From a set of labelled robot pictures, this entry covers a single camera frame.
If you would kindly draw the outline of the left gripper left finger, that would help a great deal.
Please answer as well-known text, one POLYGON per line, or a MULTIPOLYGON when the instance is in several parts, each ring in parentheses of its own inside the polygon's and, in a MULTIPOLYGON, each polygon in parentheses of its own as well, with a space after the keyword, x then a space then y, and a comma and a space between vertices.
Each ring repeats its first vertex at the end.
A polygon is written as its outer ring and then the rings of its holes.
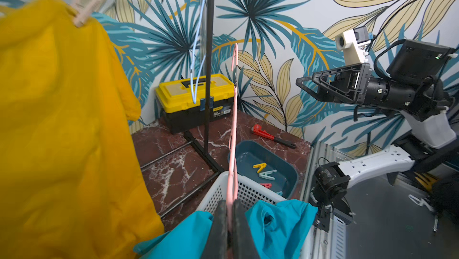
POLYGON ((220 200, 201 259, 226 259, 228 248, 228 215, 225 200, 220 200))

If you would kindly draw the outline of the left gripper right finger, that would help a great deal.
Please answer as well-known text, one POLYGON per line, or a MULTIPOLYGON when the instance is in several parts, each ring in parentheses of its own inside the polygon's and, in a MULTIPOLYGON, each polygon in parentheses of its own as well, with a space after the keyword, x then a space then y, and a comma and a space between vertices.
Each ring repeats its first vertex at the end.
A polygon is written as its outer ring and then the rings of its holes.
POLYGON ((259 259, 245 209, 239 199, 233 203, 232 249, 234 259, 259 259))

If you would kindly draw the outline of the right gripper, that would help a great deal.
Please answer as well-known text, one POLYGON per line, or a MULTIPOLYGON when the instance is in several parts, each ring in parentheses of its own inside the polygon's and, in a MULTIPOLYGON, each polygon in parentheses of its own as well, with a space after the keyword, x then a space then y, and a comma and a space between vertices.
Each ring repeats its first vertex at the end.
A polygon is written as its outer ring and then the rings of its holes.
POLYGON ((370 64, 360 63, 297 78, 296 85, 320 102, 363 104, 370 78, 370 64))

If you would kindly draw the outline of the teal blue t-shirt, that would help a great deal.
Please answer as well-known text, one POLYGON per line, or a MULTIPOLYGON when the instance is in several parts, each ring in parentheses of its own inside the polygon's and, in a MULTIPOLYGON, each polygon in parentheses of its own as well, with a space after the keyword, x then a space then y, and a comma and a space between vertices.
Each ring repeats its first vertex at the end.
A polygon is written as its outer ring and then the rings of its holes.
MULTIPOLYGON (((300 200, 276 205, 259 200, 245 212, 262 259, 298 259, 318 208, 300 200)), ((196 211, 172 231, 137 244, 140 259, 198 259, 204 251, 213 215, 196 211)))

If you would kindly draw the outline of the pink wire hanger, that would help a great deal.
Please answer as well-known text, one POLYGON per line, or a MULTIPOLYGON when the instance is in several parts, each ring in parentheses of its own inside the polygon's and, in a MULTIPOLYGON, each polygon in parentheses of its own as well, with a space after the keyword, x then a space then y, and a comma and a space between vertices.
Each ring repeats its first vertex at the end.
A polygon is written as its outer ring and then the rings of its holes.
POLYGON ((231 126, 231 137, 229 141, 229 169, 228 169, 228 179, 227 179, 227 196, 226 196, 226 206, 227 206, 227 222, 228 222, 228 231, 232 232, 233 230, 233 205, 238 195, 238 178, 237 178, 237 163, 235 159, 235 147, 237 139, 237 98, 238 98, 238 87, 237 80, 234 81, 234 102, 233 102, 233 112, 232 112, 232 126, 231 126))

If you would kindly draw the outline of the red clothespin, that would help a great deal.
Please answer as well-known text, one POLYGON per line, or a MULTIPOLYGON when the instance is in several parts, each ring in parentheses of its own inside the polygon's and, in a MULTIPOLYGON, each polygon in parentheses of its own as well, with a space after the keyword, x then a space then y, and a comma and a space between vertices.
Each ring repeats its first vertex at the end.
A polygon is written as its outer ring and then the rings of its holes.
POLYGON ((271 183, 261 183, 261 185, 267 189, 270 189, 272 187, 271 183))

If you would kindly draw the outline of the pale green clothespin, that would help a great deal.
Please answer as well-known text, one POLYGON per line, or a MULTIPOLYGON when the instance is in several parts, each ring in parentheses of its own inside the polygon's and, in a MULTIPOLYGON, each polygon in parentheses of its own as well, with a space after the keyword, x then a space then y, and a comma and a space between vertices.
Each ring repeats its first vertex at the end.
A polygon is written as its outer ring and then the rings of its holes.
POLYGON ((275 174, 275 173, 277 173, 276 169, 260 172, 258 174, 258 176, 259 176, 259 178, 264 179, 264 180, 275 181, 276 178, 273 176, 273 174, 275 174))

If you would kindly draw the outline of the yellow clothespin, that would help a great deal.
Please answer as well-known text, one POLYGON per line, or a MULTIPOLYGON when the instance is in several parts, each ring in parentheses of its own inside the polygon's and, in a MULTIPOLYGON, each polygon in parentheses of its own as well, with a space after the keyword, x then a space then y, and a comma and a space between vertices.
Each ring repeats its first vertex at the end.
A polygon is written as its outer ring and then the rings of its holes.
POLYGON ((253 169, 256 169, 257 174, 260 174, 267 167, 266 163, 257 163, 252 166, 253 169))

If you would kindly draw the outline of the yellow t-shirt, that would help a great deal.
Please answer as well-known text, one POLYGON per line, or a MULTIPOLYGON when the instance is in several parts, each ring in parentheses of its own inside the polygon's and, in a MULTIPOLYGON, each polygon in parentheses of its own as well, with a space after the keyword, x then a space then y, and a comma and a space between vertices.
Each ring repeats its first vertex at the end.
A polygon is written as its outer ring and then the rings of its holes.
POLYGON ((99 21, 61 0, 1 18, 1 257, 133 259, 164 232, 129 131, 140 117, 99 21))

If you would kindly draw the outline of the beige clothespin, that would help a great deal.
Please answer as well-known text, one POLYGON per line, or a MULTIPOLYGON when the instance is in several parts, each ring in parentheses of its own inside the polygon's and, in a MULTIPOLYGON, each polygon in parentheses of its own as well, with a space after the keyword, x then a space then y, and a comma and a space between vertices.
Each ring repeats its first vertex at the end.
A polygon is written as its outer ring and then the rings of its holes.
POLYGON ((71 6, 77 11, 73 19, 75 27, 80 28, 91 17, 92 13, 98 10, 103 0, 90 0, 86 5, 81 4, 81 0, 72 0, 71 6))

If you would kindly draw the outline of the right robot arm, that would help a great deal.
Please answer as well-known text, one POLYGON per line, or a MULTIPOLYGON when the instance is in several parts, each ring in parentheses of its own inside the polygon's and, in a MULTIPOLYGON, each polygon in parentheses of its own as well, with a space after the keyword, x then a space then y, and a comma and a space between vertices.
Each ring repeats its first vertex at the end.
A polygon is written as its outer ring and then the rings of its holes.
POLYGON ((373 108, 388 118, 401 115, 410 134, 388 148, 359 160, 331 162, 314 172, 312 203, 318 208, 314 225, 329 229, 332 214, 351 221, 344 197, 362 181, 384 174, 401 173, 459 147, 457 133, 447 113, 454 99, 444 89, 440 71, 457 56, 455 48, 416 40, 397 40, 399 51, 387 71, 367 59, 370 42, 340 40, 344 67, 314 73, 296 80, 296 85, 315 100, 373 108))

